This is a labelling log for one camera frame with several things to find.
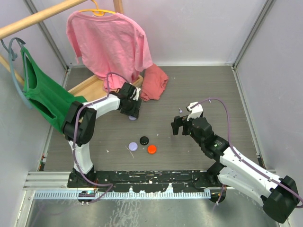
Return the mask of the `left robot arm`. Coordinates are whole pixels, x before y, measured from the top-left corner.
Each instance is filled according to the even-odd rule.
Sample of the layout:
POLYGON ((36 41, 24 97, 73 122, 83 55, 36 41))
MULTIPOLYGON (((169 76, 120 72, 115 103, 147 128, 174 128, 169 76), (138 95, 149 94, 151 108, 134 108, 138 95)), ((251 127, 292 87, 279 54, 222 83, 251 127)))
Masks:
POLYGON ((96 119, 119 110, 121 114, 139 117, 141 106, 139 87, 124 83, 117 91, 111 91, 103 98, 91 102, 71 104, 62 125, 62 132, 68 140, 74 158, 74 169, 79 172, 78 182, 83 187, 94 184, 93 163, 90 158, 89 142, 93 137, 96 119))

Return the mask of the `orange earbud case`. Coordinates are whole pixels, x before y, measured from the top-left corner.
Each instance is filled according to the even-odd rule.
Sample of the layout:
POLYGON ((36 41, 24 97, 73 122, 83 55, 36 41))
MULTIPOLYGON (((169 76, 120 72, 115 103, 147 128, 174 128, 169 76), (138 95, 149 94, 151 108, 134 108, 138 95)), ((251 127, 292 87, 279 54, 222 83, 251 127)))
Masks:
POLYGON ((149 145, 147 147, 147 152, 148 152, 148 154, 151 154, 151 155, 156 154, 157 147, 155 145, 149 145))

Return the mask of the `lilac earbud case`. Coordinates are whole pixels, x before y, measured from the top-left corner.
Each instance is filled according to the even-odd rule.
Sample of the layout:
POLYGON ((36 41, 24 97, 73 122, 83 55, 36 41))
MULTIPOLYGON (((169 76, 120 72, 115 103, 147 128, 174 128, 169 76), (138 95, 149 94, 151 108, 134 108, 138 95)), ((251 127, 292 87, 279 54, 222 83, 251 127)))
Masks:
POLYGON ((128 149, 131 151, 131 152, 135 152, 137 149, 138 149, 138 144, 136 142, 131 142, 129 143, 128 145, 128 149))
POLYGON ((133 116, 128 116, 128 118, 129 118, 130 121, 135 121, 135 120, 137 120, 137 118, 136 118, 136 117, 133 117, 133 116))

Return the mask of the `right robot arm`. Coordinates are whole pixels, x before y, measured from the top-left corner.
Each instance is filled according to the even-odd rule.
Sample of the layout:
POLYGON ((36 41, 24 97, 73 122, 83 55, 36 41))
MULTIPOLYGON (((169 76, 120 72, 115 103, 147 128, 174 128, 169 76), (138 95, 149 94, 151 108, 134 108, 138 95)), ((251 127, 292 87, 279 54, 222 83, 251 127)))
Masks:
POLYGON ((171 126, 173 135, 182 128, 182 135, 189 135, 207 157, 215 160, 207 170, 207 179, 212 186, 233 187, 252 198, 278 223, 285 223, 299 204, 293 178, 282 178, 246 158, 227 140, 216 135, 206 118, 176 116, 171 126))

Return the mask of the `black earbud case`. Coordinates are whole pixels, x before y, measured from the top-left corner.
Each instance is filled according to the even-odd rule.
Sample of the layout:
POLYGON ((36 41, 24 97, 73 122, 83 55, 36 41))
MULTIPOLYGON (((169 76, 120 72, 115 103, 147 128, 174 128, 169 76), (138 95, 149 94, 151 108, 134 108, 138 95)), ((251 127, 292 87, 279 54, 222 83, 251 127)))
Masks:
POLYGON ((149 143, 149 138, 147 136, 142 136, 139 140, 140 144, 145 146, 149 143))

